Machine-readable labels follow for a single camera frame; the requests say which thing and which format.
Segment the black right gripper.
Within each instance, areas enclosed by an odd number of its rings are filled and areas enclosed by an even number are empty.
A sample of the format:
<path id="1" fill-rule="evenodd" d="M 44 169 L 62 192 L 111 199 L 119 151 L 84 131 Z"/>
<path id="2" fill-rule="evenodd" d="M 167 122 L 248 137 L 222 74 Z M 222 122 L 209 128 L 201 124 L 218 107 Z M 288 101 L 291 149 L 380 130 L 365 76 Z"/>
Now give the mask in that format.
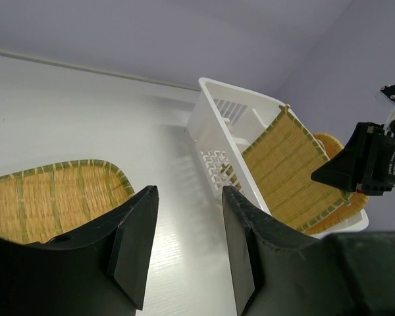
<path id="1" fill-rule="evenodd" d="M 395 187 L 395 121 L 388 126 L 359 122 L 344 148 L 311 179 L 366 196 L 390 192 Z"/>

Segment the rounded woven bamboo tray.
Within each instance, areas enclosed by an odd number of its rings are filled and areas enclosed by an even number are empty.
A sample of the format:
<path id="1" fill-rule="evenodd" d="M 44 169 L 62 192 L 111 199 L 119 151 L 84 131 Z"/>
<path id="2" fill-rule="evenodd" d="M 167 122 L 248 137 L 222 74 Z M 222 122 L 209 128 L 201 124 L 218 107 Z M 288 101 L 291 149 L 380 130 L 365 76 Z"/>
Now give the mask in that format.
<path id="1" fill-rule="evenodd" d="M 63 161 L 0 176 L 0 238 L 47 242 L 122 205 L 135 191 L 98 159 Z"/>

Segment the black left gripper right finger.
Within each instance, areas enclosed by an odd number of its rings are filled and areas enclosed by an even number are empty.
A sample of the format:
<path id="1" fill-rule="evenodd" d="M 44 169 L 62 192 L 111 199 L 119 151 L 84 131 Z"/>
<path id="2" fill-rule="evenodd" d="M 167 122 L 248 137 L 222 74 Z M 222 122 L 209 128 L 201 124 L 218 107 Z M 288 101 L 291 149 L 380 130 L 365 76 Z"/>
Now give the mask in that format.
<path id="1" fill-rule="evenodd" d="M 222 193 L 238 315 L 395 315 L 395 232 L 317 239 Z"/>

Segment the square woven bamboo tray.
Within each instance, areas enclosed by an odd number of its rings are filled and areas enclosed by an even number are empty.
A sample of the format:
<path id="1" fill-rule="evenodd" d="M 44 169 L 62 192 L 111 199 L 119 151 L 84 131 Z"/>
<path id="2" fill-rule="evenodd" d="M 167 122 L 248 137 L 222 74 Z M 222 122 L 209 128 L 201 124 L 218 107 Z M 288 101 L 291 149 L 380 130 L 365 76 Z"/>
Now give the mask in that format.
<path id="1" fill-rule="evenodd" d="M 271 215 L 306 234 L 318 234 L 349 216 L 351 194 L 312 180 L 329 162 L 314 135 L 287 105 L 242 157 Z"/>

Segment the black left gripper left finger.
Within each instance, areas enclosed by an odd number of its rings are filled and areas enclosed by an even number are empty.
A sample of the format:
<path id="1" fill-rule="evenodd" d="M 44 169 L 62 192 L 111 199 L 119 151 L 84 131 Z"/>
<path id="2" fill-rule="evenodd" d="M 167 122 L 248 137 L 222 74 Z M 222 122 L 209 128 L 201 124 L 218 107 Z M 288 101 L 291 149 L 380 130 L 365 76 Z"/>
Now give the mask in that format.
<path id="1" fill-rule="evenodd" d="M 0 238 L 0 315 L 134 315 L 144 306 L 158 206 L 157 187 L 147 186 L 48 242 Z"/>

